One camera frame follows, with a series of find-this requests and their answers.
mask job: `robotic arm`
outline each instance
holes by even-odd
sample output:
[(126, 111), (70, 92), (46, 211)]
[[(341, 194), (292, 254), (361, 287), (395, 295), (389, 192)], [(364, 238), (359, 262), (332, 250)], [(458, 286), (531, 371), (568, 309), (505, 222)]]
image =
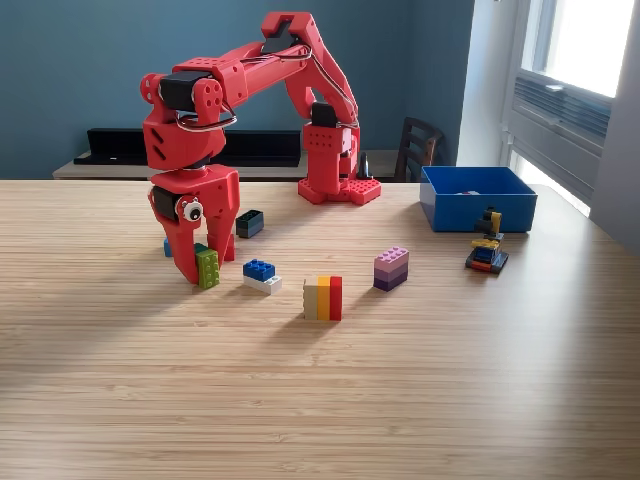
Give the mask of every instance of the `robotic arm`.
[[(207, 165), (209, 158), (223, 149), (223, 128), (237, 121), (234, 108), (277, 82), (285, 81), (297, 112), (311, 119), (303, 130), (309, 166), (308, 178), (298, 184), (300, 195), (312, 203), (364, 204), (381, 192), (376, 180), (356, 178), (358, 106), (311, 14), (270, 13), (262, 32), (263, 43), (218, 58), (193, 58), (169, 75), (146, 75), (140, 85), (153, 105), (143, 124), (148, 163), (165, 171), (151, 179), (151, 205), (172, 251), (178, 252), (176, 265), (192, 283), (197, 283), (193, 230), (200, 216), (207, 218), (209, 247), (218, 252), (220, 263), (222, 252), (226, 260), (234, 256), (230, 234), (239, 207), (237, 172)], [(327, 103), (317, 102), (312, 88)], [(223, 193), (215, 198), (205, 194), (215, 190)], [(190, 231), (186, 238), (185, 230)]]

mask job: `cable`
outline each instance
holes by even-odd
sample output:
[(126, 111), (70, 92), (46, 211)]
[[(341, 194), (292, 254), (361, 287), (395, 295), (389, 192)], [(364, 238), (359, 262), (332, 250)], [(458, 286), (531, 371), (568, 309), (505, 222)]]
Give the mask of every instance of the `cable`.
[[(279, 58), (283, 62), (297, 62), (297, 61), (313, 59), (316, 67), (318, 67), (318, 71), (320, 72), (320, 74), (329, 83), (329, 85), (331, 85), (334, 88), (334, 90), (336, 90), (340, 94), (340, 96), (346, 102), (348, 102), (349, 105), (351, 105), (351, 108), (357, 115), (357, 109), (353, 101), (345, 93), (342, 87), (340, 87), (340, 85), (338, 85), (338, 83), (333, 78), (331, 78), (329, 73), (325, 70), (325, 68), (322, 66), (322, 64), (318, 60), (318, 57), (316, 57), (316, 55), (313, 53), (313, 49), (307, 44), (303, 43), (302, 45), (307, 48), (307, 52), (301, 55), (281, 55), (278, 53), (270, 53), (267, 55), (260, 55), (258, 57), (243, 58), (240, 60), (240, 63), (243, 63), (243, 64), (244, 63), (249, 63), (249, 64), (261, 63), (265, 60), (269, 60), (274, 57)], [(226, 102), (224, 102), (222, 106), (227, 112), (229, 112), (229, 114), (231, 115), (230, 118), (221, 120), (219, 122), (210, 123), (208, 125), (198, 125), (196, 124), (196, 121), (198, 119), (197, 115), (183, 115), (181, 117), (180, 114), (176, 111), (176, 123), (178, 127), (180, 127), (182, 130), (185, 130), (187, 132), (193, 132), (193, 133), (212, 132), (214, 130), (220, 130), (221, 128), (225, 128), (236, 123), (238, 121), (238, 116), (235, 114), (231, 106)], [(360, 123), (358, 122), (358, 119), (356, 117), (355, 121), (353, 121), (352, 123), (338, 122), (336, 126), (348, 127), (348, 128), (360, 128)]]
[(208, 125), (197, 125), (195, 122), (198, 119), (197, 115), (183, 115), (182, 117), (176, 111), (176, 123), (182, 130), (192, 133), (212, 132), (214, 130), (220, 130), (221, 128), (233, 125), (238, 121), (238, 116), (229, 106), (228, 103), (222, 104), (223, 108), (229, 112), (230, 118), (220, 120), (219, 122), (209, 123)]

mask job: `blue box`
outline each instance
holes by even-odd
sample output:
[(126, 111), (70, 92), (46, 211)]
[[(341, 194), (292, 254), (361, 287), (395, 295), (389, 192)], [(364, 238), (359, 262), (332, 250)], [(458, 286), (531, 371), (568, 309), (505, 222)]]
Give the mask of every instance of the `blue box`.
[[(479, 195), (456, 195), (476, 191)], [(488, 207), (502, 232), (528, 232), (538, 195), (507, 167), (422, 167), (420, 203), (434, 232), (473, 232)]]

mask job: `lavender lego brick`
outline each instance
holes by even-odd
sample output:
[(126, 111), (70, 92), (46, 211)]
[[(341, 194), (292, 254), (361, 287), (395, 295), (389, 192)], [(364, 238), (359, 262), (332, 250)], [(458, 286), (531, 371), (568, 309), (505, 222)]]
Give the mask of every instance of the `lavender lego brick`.
[(382, 280), (380, 280), (378, 278), (374, 278), (373, 279), (373, 286), (375, 288), (379, 288), (380, 290), (384, 290), (385, 292), (390, 292), (391, 290), (396, 288), (401, 283), (406, 282), (408, 277), (409, 277), (409, 272), (403, 273), (402, 275), (400, 275), (399, 277), (397, 277), (395, 280), (393, 280), (391, 282), (385, 282), (385, 281), (382, 281)]
[(409, 272), (409, 264), (404, 263), (399, 265), (398, 268), (394, 269), (391, 272), (385, 272), (384, 270), (378, 270), (377, 268), (373, 269), (373, 277), (378, 280), (382, 280), (383, 282), (392, 282), (396, 278), (398, 278), (403, 273)]
[(393, 247), (378, 255), (373, 262), (373, 267), (383, 272), (391, 273), (405, 263), (409, 263), (409, 250), (402, 247)]

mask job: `green lego brick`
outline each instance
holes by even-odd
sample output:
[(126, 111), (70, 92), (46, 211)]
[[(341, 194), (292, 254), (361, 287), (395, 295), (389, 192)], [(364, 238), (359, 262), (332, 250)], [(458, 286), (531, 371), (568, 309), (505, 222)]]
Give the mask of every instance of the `green lego brick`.
[(196, 263), (198, 264), (198, 285), (200, 288), (206, 290), (220, 283), (218, 252), (208, 249), (198, 252), (196, 253)]
[(196, 243), (193, 246), (193, 251), (198, 254), (200, 252), (204, 252), (205, 250), (209, 250), (209, 247), (207, 247), (206, 245), (202, 245), (201, 243)]

